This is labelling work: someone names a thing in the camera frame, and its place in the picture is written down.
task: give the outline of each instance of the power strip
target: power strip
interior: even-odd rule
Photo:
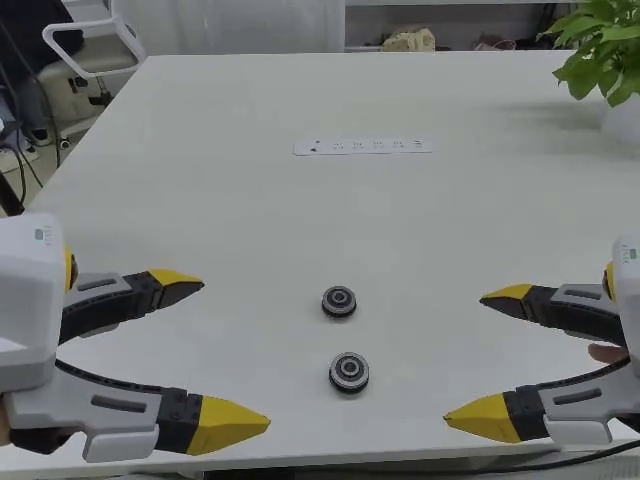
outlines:
[[[296,142],[293,153],[313,155],[371,155],[393,153],[430,153],[430,142],[419,138],[323,139]]]

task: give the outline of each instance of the office chair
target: office chair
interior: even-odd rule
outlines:
[[[84,22],[55,23],[42,32],[44,41],[60,56],[61,61],[47,66],[38,78],[51,100],[53,116],[60,129],[59,146],[69,147],[69,137],[91,128],[104,107],[112,100],[104,78],[131,74],[147,58],[144,47],[133,29],[125,23],[116,0],[103,0],[110,18]],[[113,33],[85,35],[85,44],[70,56],[55,41],[54,34],[63,30],[112,27]]]

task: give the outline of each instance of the ball bearing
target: ball bearing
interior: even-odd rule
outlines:
[[[344,318],[356,310],[356,296],[347,287],[331,287],[322,296],[322,309],[334,318]]]
[[[359,393],[369,383],[369,365],[357,353],[341,353],[331,362],[329,381],[342,393]]]

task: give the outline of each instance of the white wall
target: white wall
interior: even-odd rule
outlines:
[[[66,0],[76,20],[100,0]],[[344,0],[116,0],[151,55],[339,51]]]

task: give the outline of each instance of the table surface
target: table surface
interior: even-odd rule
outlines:
[[[635,227],[638,155],[599,132],[600,99],[557,86],[566,55],[150,58],[31,210],[59,218],[81,271],[173,268],[207,287],[59,355],[227,398],[272,425],[200,458],[89,466],[80,435],[50,457],[5,448],[3,478],[548,448],[477,438],[442,415],[596,368],[585,341],[478,304],[512,283],[599,282]],[[436,151],[292,154],[303,139],[393,136]],[[342,323],[319,307],[336,284],[359,304]],[[371,366],[357,399],[327,380],[344,351]]]

